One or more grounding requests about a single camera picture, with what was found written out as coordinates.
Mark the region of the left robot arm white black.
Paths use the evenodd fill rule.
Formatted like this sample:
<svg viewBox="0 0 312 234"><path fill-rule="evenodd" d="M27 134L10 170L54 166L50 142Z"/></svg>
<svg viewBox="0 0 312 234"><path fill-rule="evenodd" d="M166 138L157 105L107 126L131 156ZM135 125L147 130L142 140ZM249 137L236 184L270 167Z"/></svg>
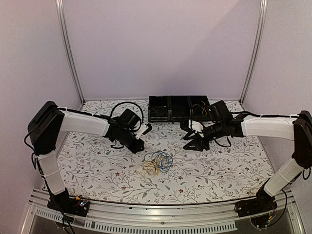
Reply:
<svg viewBox="0 0 312 234"><path fill-rule="evenodd" d="M24 144L32 150L31 161L38 170L53 203L63 212L73 204L57 163L57 144L65 134L80 133L103 137L113 149L127 148L136 154L144 150L142 135L151 130L144 117L126 109L121 115L96 115L46 102L27 126Z"/></svg>

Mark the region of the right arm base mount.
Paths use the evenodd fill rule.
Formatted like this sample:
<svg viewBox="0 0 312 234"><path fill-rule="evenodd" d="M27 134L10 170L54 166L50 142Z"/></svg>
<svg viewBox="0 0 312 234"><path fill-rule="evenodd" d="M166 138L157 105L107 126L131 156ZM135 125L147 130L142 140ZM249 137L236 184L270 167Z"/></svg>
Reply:
<svg viewBox="0 0 312 234"><path fill-rule="evenodd" d="M263 190L256 193L253 199L241 200L235 203L234 211L239 217L255 215L251 224L258 228L267 228L277 214L277 203L274 196L269 196Z"/></svg>

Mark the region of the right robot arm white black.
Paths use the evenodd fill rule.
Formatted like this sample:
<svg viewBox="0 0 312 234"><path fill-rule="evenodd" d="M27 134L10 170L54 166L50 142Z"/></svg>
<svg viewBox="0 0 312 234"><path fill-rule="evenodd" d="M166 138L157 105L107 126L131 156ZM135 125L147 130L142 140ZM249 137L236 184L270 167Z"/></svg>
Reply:
<svg viewBox="0 0 312 234"><path fill-rule="evenodd" d="M181 122L180 127L186 132L184 140L188 141L185 150L208 150L210 142L222 137L259 137L270 157L289 154L270 159L275 174L256 193L252 202L255 212L268 208L275 195L312 166L312 115L309 111L288 115L232 112L222 100L206 110L212 121L209 126L191 118Z"/></svg>

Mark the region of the left arm base electronics board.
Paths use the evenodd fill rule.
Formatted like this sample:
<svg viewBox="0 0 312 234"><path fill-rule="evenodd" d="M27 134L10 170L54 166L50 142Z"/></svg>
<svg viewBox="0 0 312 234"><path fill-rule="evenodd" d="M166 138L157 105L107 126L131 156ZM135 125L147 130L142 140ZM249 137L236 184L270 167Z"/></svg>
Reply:
<svg viewBox="0 0 312 234"><path fill-rule="evenodd" d="M72 197L64 191L58 195L51 195L47 207L61 213L86 217L90 207L90 199L81 195Z"/></svg>

